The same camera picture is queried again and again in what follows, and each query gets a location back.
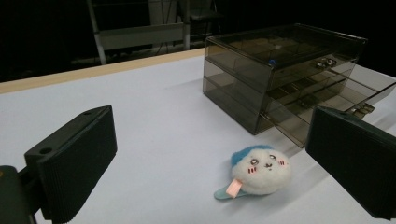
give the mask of white table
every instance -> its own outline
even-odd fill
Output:
[[[203,95],[203,64],[199,49],[1,83],[0,164],[22,169],[23,153],[67,121],[112,105],[118,153],[70,223],[389,223],[277,129],[253,136],[227,116]],[[396,91],[364,120],[395,135],[395,99]],[[232,153],[257,144],[290,157],[291,183],[265,197],[214,199],[231,181]]]

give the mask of transparent box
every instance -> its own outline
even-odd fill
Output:
[[[350,76],[367,41],[299,23],[210,36],[204,94],[250,133],[275,126],[304,147],[315,105],[363,118],[394,89]]]

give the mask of chair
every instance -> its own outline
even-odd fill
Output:
[[[184,8],[186,1],[177,1],[177,16],[182,21],[184,18]],[[225,18],[221,13],[218,13],[216,0],[190,0],[190,24],[204,24],[204,41],[206,40],[209,24],[216,24],[217,27],[212,26],[212,35],[221,33],[220,22]]]

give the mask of plush toy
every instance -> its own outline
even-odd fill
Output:
[[[271,194],[291,180],[289,159],[272,147],[247,147],[231,156],[233,182],[215,192],[215,198]]]

